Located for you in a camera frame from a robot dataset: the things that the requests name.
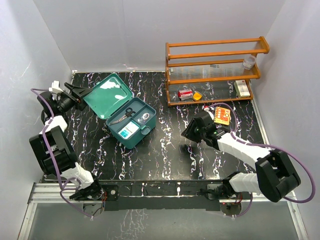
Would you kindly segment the green box lid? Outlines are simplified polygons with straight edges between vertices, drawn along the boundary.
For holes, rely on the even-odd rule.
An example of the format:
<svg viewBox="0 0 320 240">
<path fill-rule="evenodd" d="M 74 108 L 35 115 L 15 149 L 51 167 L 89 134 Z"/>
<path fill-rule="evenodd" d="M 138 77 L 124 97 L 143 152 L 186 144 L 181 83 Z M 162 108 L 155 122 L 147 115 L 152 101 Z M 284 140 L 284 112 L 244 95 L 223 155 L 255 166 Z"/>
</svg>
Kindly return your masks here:
<svg viewBox="0 0 320 240">
<path fill-rule="evenodd" d="M 100 119 L 107 120 L 132 98 L 131 89 L 116 73 L 112 73 L 96 84 L 83 100 Z"/>
</svg>

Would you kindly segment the black handled scissors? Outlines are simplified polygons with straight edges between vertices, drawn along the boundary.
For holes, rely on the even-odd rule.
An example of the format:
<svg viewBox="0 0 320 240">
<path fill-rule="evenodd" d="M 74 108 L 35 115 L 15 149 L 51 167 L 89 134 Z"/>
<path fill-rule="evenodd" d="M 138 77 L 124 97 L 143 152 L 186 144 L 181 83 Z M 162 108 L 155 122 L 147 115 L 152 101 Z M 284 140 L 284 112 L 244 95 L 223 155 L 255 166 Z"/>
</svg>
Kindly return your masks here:
<svg viewBox="0 0 320 240">
<path fill-rule="evenodd" d="M 115 124 L 118 124 L 120 122 L 122 122 L 123 120 L 125 120 L 126 118 L 129 118 L 131 117 L 132 115 L 134 115 L 136 112 L 133 111 L 133 109 L 131 107 L 128 107 L 125 109 L 125 113 L 123 116 L 121 116 L 119 119 L 113 121 L 110 123 L 110 125 L 115 125 Z"/>
</svg>

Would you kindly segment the teal white medicine sachet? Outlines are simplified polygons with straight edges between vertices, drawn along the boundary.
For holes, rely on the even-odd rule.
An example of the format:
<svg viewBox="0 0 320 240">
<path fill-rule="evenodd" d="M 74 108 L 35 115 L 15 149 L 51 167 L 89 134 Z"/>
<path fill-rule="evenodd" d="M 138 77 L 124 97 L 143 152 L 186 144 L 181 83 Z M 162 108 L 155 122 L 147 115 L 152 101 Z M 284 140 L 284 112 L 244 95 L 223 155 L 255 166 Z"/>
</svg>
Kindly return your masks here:
<svg viewBox="0 0 320 240">
<path fill-rule="evenodd" d="M 129 139 L 132 135 L 134 135 L 138 129 L 140 128 L 140 125 L 137 124 L 135 121 L 130 121 L 127 125 L 125 125 L 118 134 L 125 140 Z"/>
</svg>

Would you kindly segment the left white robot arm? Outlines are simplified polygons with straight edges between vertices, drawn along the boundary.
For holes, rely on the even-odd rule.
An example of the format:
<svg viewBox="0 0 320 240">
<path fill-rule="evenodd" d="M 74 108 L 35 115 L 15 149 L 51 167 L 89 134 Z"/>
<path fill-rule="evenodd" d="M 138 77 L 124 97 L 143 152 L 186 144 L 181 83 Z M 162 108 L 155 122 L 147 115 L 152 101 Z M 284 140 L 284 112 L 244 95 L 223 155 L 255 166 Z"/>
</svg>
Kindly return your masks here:
<svg viewBox="0 0 320 240">
<path fill-rule="evenodd" d="M 60 87 L 59 81 L 53 81 L 47 90 L 31 89 L 43 108 L 40 115 L 43 129 L 31 137 L 29 143 L 45 175 L 56 176 L 62 190 L 65 189 L 62 179 L 75 185 L 71 200 L 99 200 L 104 188 L 91 172 L 79 164 L 65 134 L 68 127 L 67 112 L 72 108 L 83 111 L 87 107 L 84 98 L 92 89 L 70 83 L 65 83 L 65 87 L 66 90 Z"/>
</svg>

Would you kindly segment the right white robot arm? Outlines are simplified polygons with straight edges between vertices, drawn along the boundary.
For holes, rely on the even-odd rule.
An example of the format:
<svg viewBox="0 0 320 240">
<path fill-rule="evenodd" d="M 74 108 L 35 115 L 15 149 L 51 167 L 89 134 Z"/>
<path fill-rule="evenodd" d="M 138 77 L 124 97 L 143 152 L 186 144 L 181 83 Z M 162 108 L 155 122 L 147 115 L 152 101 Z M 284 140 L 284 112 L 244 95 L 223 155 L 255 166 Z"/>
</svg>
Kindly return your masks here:
<svg viewBox="0 0 320 240">
<path fill-rule="evenodd" d="M 289 156 L 282 150 L 255 146 L 235 136 L 228 128 L 217 127 L 208 112 L 192 118 L 181 134 L 186 139 L 227 153 L 243 161 L 255 173 L 233 173 L 223 182 L 223 194 L 233 199 L 241 192 L 263 194 L 277 203 L 301 184 Z"/>
</svg>

